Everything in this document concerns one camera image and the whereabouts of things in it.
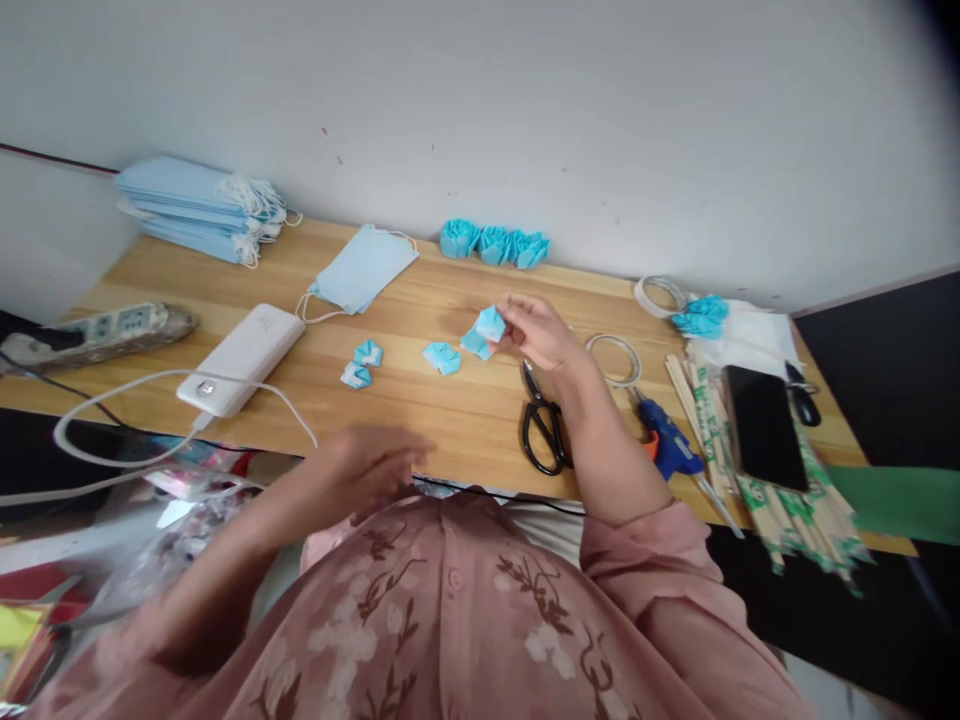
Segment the blue surgical mask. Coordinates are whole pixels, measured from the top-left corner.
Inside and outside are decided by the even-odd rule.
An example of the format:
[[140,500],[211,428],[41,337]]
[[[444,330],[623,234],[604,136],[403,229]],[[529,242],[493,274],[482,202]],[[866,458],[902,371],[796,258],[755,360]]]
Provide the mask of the blue surgical mask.
[[114,184],[118,207],[139,219],[144,232],[251,268],[260,243],[276,240],[285,223],[296,224],[287,223],[270,183],[176,158],[138,162]]
[[[320,322],[330,315],[364,312],[393,279],[420,257],[417,243],[403,233],[378,230],[364,225],[307,289],[297,304],[297,315],[307,323]],[[339,305],[342,312],[308,319],[310,296]]]

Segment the wooden desk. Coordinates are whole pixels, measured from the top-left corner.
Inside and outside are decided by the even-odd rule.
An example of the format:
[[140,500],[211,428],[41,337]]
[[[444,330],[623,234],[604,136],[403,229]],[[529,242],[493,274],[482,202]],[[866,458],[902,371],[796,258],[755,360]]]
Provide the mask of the wooden desk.
[[[179,305],[199,316],[200,327],[189,337],[149,353],[128,355],[58,376],[91,394],[99,394],[146,374],[172,368],[194,368],[258,303],[293,311],[297,300],[355,228],[304,221],[284,230],[279,242],[263,247],[257,270],[231,265],[207,255],[150,237],[141,238],[73,310],[73,315],[115,309],[143,301]],[[441,377],[422,355],[430,342],[455,347],[480,310],[507,289],[548,298],[577,335],[597,333],[626,339],[643,361],[639,386],[659,402],[690,435],[679,399],[664,368],[664,356],[681,353],[683,339],[666,321],[637,306],[627,280],[555,266],[521,272],[490,267],[479,259],[450,260],[434,243],[420,243],[413,263],[362,315],[337,316],[307,328],[293,350],[267,379],[296,403],[307,422],[322,435],[351,422],[398,423],[437,443],[429,471],[441,478],[478,483],[554,497],[577,497],[572,471],[557,478],[535,470],[520,447],[520,420],[527,394],[518,359],[495,355],[483,362],[464,353],[460,372]],[[335,309],[319,300],[310,316]],[[368,338],[383,347],[383,367],[373,371],[373,385],[353,390],[340,382],[354,348]],[[823,424],[810,437],[829,463],[865,465],[866,460],[836,401],[813,365],[806,376],[823,391],[817,404]],[[626,363],[620,351],[600,356],[608,371]],[[182,378],[164,378],[112,398],[110,408],[125,421],[149,430],[184,435],[197,411],[180,402],[174,390]],[[545,386],[549,397],[549,388]],[[631,429],[641,426],[625,390],[613,391]],[[0,406],[62,415],[77,398],[38,382],[5,378]],[[102,419],[98,412],[84,417]],[[310,440],[290,411],[272,394],[256,393],[243,411],[219,420],[204,434],[208,439],[278,452],[304,454]],[[709,501],[686,476],[670,482],[674,494],[707,522],[722,524]],[[729,501],[733,516],[745,527],[745,509]],[[870,547],[915,554],[903,538],[866,535]]]

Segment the hand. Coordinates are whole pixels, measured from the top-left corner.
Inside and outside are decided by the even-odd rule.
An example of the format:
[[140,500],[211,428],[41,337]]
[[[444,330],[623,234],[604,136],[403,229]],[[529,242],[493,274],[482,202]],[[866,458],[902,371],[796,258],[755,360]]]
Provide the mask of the hand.
[[425,464],[432,447],[422,435],[399,427],[348,427],[324,439],[243,515],[269,549],[298,542],[383,504],[410,482],[411,465]]
[[514,346],[547,371],[562,370],[589,356],[543,298],[508,293],[497,303],[497,310],[507,321],[507,331],[500,342],[490,343],[494,350]]

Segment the pink sleeve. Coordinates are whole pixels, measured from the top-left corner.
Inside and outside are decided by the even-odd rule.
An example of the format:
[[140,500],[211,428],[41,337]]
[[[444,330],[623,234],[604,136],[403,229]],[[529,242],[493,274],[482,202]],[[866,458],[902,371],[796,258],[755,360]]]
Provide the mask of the pink sleeve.
[[682,502],[617,530],[587,518],[580,565],[718,717],[812,717],[723,586],[709,534]]
[[108,629],[31,703],[29,720],[168,718],[204,684],[148,659],[158,597]]

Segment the bundle of sticks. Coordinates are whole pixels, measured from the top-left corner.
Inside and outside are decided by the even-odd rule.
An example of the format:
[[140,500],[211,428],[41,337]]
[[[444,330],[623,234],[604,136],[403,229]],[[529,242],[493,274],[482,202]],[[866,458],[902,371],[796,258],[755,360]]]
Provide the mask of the bundle of sticks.
[[691,354],[692,359],[668,355],[666,366],[700,444],[713,493],[743,500],[775,573],[784,572],[785,556],[802,554],[824,572],[836,573],[859,596],[852,571],[856,561],[870,561],[870,553],[853,523],[853,508],[830,481],[803,426],[794,417],[807,492],[793,492],[739,474],[733,462],[723,388],[718,378],[711,378],[693,347]]

